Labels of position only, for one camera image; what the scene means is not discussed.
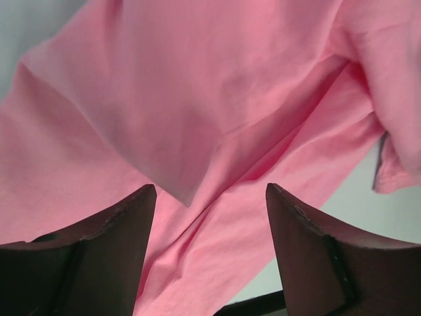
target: pink garment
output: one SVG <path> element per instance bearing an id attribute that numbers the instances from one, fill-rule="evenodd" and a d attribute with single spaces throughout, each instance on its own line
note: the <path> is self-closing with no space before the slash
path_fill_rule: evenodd
<path id="1" fill-rule="evenodd" d="M 0 243 L 154 182 L 134 315 L 213 315 L 274 257 L 268 182 L 320 207 L 387 130 L 376 190 L 421 184 L 419 3 L 91 0 L 0 105 Z"/>

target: wrinkled fabric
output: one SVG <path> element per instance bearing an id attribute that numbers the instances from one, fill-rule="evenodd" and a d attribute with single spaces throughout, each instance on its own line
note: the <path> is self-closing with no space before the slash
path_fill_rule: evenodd
<path id="1" fill-rule="evenodd" d="M 421 184 L 417 0 L 91 0 L 0 105 L 0 242 L 154 183 L 134 315 L 213 315 L 273 257 L 264 190 L 320 207 L 387 132 Z"/>

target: light gray background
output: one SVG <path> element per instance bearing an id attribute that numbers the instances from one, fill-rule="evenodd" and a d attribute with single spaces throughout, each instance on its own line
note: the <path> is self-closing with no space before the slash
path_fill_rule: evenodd
<path id="1" fill-rule="evenodd" d="M 85 0 L 0 0 L 0 99 L 10 86 L 19 57 L 52 36 Z M 372 190 L 377 146 L 323 206 L 327 213 L 370 232 L 421 243 L 421 189 L 380 196 Z M 280 290 L 275 260 L 232 302 Z"/>

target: pink towel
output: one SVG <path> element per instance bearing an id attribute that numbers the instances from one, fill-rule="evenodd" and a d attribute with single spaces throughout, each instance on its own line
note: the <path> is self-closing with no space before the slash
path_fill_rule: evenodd
<path id="1" fill-rule="evenodd" d="M 418 0 L 91 0 L 0 105 L 0 243 L 153 182 L 134 315 L 212 315 L 273 257 L 277 182 L 320 207 L 385 132 L 421 184 Z"/>

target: white surface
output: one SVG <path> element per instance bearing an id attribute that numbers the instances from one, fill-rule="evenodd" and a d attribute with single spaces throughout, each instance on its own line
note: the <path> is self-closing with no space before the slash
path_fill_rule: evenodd
<path id="1" fill-rule="evenodd" d="M 0 0 L 0 98 L 10 86 L 19 57 L 57 32 L 83 3 L 85 0 Z M 374 148 L 322 209 L 370 232 L 421 243 L 421 189 L 376 195 L 371 187 L 377 156 Z M 280 288 L 273 261 L 233 302 Z"/>
<path id="2" fill-rule="evenodd" d="M 322 210 L 369 232 L 421 244 L 421 188 L 407 188 L 389 195 L 374 193 L 377 159 L 375 146 Z M 274 259 L 230 303 L 281 289 Z"/>

